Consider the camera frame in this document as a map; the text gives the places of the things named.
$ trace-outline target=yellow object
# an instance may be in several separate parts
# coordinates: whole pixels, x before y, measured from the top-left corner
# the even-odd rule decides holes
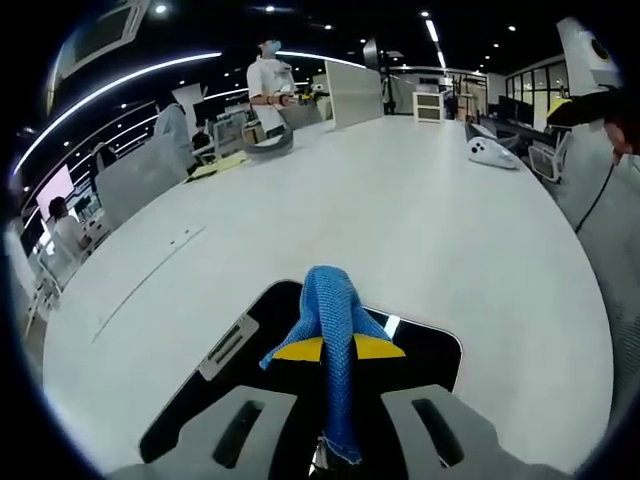
[[[199,178],[208,177],[214,173],[222,172],[223,170],[229,170],[230,168],[237,167],[248,159],[249,156],[247,155],[247,152],[241,150],[233,155],[229,155],[226,158],[218,160],[211,165],[204,165],[196,168],[195,172],[191,174],[187,181],[190,182],[192,180],[198,180]]]
[[[358,360],[406,356],[402,349],[396,347],[388,340],[382,340],[381,338],[374,338],[360,333],[354,334],[353,337],[356,340]]]
[[[300,342],[293,342],[282,347],[273,358],[303,362],[319,362],[322,352],[322,337],[313,337]]]
[[[554,102],[551,103],[551,108],[549,109],[549,113],[547,113],[547,118],[550,117],[561,105],[565,103],[571,102],[569,98],[558,98]]]

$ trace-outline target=black wire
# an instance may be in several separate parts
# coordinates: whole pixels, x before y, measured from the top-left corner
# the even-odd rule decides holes
[[[611,178],[611,174],[613,173],[614,167],[615,167],[615,165],[612,163],[611,164],[611,168],[609,168],[609,173],[607,174],[607,178],[605,179],[604,183],[602,184],[602,188],[600,189],[600,193],[598,193],[598,196],[593,201],[593,205],[591,205],[591,208],[587,211],[587,213],[584,215],[584,217],[582,217],[582,220],[580,220],[580,222],[578,223],[578,226],[575,228],[574,231],[576,233],[578,233],[580,231],[580,229],[582,228],[582,225],[587,220],[587,218],[589,218],[589,215],[591,215],[591,212],[593,211],[593,209],[598,204],[598,200],[600,200],[600,197],[604,193],[604,189],[607,188],[607,183],[609,183],[609,179]]]

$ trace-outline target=blue towel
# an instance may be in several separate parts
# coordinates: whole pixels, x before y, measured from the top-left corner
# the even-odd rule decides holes
[[[293,342],[324,337],[328,378],[328,412],[324,435],[329,448],[349,463],[359,463],[360,449],[351,420],[350,344],[354,333],[389,340],[384,329],[362,308],[347,274],[336,267],[316,266],[307,274],[300,296],[300,320],[287,338],[260,362]]]

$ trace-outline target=white chair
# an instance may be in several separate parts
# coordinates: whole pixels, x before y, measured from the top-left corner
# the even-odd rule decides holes
[[[529,147],[531,169],[541,177],[558,183],[562,177],[570,143],[571,132],[567,132],[562,138],[558,139],[555,149],[548,145],[534,142],[533,145]]]

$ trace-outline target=glass wall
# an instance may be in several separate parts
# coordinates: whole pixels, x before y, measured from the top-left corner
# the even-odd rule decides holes
[[[533,128],[544,130],[547,113],[554,103],[569,95],[569,76],[565,62],[545,65],[507,77],[507,96],[533,105]]]

